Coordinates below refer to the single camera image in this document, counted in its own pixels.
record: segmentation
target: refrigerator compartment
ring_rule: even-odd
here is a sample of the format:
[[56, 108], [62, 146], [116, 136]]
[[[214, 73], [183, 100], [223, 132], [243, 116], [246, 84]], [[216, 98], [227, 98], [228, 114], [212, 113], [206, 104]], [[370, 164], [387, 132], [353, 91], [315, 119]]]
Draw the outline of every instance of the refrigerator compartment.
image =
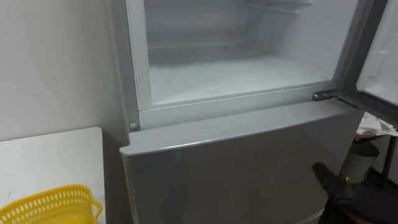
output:
[[149, 51], [155, 105], [211, 100], [330, 81], [321, 71], [245, 44]]
[[148, 111], [333, 83], [358, 0], [127, 3], [138, 107]]

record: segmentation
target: door hinge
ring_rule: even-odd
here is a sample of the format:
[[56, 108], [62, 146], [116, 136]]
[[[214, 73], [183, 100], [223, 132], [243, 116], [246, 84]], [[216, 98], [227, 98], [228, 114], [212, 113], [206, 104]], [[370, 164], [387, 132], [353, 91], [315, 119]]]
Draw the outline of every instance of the door hinge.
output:
[[339, 98], [339, 92], [337, 90], [323, 90], [315, 92], [312, 95], [313, 101], [330, 100], [332, 98]]
[[357, 108], [357, 106], [350, 103], [345, 97], [343, 97], [338, 90], [323, 90], [323, 91], [315, 92], [312, 95], [313, 101], [330, 100], [330, 99], [337, 99], [337, 100], [340, 100], [350, 106], [354, 106], [355, 108]]

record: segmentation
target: yellow plastic basket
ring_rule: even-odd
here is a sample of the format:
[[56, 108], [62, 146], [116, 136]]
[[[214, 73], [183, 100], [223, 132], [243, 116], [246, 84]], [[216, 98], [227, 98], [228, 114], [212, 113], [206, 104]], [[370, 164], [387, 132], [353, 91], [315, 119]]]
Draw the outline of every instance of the yellow plastic basket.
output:
[[[92, 205], [97, 211], [93, 215]], [[0, 224], [95, 224], [102, 204], [84, 185], [67, 185], [17, 200], [0, 210]]]

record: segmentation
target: black object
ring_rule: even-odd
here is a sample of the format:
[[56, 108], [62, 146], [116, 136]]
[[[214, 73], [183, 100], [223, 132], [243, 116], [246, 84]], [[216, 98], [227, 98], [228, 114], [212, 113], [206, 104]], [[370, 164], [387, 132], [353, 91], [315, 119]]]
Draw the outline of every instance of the black object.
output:
[[398, 222], [398, 197], [370, 186], [349, 184], [339, 179], [324, 164], [316, 163], [313, 171], [329, 194], [327, 207], [337, 206], [340, 211], [375, 224]]

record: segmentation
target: white wall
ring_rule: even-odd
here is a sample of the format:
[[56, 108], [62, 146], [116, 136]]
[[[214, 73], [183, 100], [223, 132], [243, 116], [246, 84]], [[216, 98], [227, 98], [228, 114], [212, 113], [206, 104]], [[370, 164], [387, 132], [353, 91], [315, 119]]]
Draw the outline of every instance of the white wall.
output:
[[0, 32], [0, 141], [99, 126], [126, 143], [104, 0], [3, 0]]

